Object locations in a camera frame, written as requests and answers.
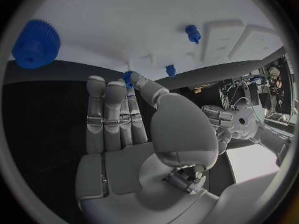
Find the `blue plastic part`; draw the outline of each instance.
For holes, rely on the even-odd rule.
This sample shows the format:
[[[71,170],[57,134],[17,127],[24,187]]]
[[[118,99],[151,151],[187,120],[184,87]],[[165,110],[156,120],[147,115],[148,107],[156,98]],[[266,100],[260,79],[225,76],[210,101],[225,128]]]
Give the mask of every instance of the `blue plastic part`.
[[[123,73],[123,79],[126,82],[126,85],[127,85],[128,88],[133,87],[133,85],[131,84],[131,81],[130,81],[130,77],[131,77],[132,73],[133,73],[133,71],[126,71],[126,72]]]
[[[174,77],[176,74],[174,65],[166,66],[166,73],[169,75],[169,77]]]
[[[197,30],[197,27],[195,25],[189,25],[185,28],[185,32],[188,34],[189,41],[195,42],[195,44],[199,44],[199,40],[201,38],[201,35],[199,31]]]
[[[51,63],[59,47],[59,35],[50,24],[31,20],[17,39],[12,55],[19,66],[34,69]]]

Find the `white surface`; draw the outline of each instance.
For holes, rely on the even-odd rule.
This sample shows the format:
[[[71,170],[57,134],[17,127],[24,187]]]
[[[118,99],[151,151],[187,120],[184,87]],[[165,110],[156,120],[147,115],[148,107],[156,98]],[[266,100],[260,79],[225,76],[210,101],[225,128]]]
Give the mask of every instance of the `white surface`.
[[[261,145],[229,149],[226,151],[237,183],[244,182],[279,170],[276,156]]]
[[[46,0],[33,18],[48,21],[58,31],[57,59],[118,71],[127,70],[130,62],[153,80],[167,76],[165,67],[170,64],[181,73],[262,59],[282,46],[273,26],[250,0]],[[189,24],[195,24],[202,35],[199,45],[189,42],[184,32]],[[229,59],[248,25],[267,31],[259,33],[266,36],[267,50],[249,37]]]

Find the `blue object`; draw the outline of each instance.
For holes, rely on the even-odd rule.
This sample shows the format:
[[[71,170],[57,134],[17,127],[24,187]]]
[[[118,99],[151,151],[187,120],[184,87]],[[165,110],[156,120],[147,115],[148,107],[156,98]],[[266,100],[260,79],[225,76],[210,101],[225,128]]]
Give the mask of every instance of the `blue object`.
[[[133,87],[133,85],[131,84],[131,81],[130,81],[130,77],[131,77],[132,73],[133,73],[133,71],[126,71],[126,72],[123,73],[123,79],[126,82],[126,85],[127,85],[128,88]]]
[[[59,35],[50,24],[31,20],[17,39],[12,55],[19,66],[34,69],[51,63],[59,47]]]
[[[197,27],[195,25],[189,25],[185,28],[185,32],[188,34],[189,41],[195,42],[195,44],[199,44],[199,40],[201,38],[201,35],[199,31],[197,30]]]
[[[176,73],[176,70],[175,70],[174,65],[166,66],[166,73],[167,73],[170,77],[174,77],[174,76],[175,76],[175,73]]]

